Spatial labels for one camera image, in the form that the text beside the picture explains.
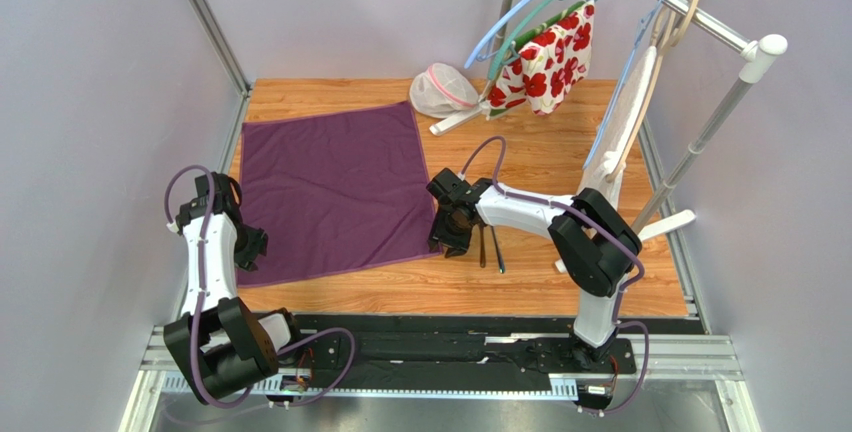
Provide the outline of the purple cloth napkin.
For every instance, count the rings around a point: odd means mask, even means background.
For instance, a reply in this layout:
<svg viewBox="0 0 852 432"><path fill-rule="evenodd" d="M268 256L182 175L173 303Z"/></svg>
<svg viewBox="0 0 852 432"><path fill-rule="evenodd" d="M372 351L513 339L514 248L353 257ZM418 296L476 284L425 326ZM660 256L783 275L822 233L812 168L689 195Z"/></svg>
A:
<svg viewBox="0 0 852 432"><path fill-rule="evenodd" d="M268 235L241 287L320 278L432 256L435 204L406 102L246 122L238 182L244 221Z"/></svg>

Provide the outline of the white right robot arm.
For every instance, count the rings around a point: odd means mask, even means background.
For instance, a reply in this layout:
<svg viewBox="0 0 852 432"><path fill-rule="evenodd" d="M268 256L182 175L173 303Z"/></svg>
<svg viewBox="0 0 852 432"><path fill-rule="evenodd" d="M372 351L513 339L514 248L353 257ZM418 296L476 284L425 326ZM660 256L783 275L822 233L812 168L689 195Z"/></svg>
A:
<svg viewBox="0 0 852 432"><path fill-rule="evenodd" d="M426 189L438 204L427 239L431 251L464 255L474 229L486 226L550 239L580 289L573 325L578 349L594 361L608 354L626 277L638 265L642 242L601 192L585 188L576 195L547 196L493 179L469 183L448 168Z"/></svg>

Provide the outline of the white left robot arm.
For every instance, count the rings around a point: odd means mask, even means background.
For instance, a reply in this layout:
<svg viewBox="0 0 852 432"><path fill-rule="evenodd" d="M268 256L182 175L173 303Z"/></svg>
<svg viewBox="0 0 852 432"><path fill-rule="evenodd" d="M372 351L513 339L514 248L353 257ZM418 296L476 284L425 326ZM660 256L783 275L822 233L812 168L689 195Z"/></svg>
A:
<svg viewBox="0 0 852 432"><path fill-rule="evenodd" d="M188 284L178 319L163 329L164 343L202 404L230 408L277 374L285 347L300 334L287 310L257 315L239 297L237 275L257 271L268 235L244 222L234 178L193 169L195 198L167 216L168 229L187 246Z"/></svg>

